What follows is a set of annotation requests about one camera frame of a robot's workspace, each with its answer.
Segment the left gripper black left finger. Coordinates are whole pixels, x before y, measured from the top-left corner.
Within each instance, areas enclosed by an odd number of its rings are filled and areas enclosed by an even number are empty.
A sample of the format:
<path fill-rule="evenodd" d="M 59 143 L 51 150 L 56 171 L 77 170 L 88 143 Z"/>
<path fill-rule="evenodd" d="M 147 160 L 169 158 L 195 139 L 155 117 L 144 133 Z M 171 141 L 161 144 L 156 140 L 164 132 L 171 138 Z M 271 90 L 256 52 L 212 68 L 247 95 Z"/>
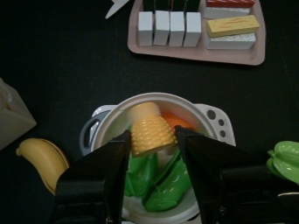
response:
<path fill-rule="evenodd" d="M 121 224 L 129 138 L 125 130 L 60 175 L 51 224 Z"/>

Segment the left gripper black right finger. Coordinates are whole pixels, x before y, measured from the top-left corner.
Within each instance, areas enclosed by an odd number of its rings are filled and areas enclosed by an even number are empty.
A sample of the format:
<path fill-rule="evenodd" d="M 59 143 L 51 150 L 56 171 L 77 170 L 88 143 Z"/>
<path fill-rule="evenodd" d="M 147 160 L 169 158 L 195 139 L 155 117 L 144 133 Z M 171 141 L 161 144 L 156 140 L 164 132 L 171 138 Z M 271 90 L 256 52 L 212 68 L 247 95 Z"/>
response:
<path fill-rule="evenodd" d="M 202 224 L 299 224 L 299 185 L 247 151 L 175 128 Z"/>

